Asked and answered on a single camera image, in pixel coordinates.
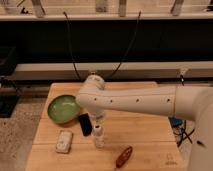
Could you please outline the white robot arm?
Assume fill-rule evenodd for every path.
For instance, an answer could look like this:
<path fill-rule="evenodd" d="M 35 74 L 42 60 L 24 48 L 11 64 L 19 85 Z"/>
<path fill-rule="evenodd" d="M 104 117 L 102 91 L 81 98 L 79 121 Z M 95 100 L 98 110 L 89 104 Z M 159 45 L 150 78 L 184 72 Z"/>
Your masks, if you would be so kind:
<path fill-rule="evenodd" d="M 76 102 L 100 122 L 105 110 L 174 116 L 195 123 L 187 171 L 213 171 L 213 87 L 167 86 L 107 90 L 99 75 L 90 75 Z"/>

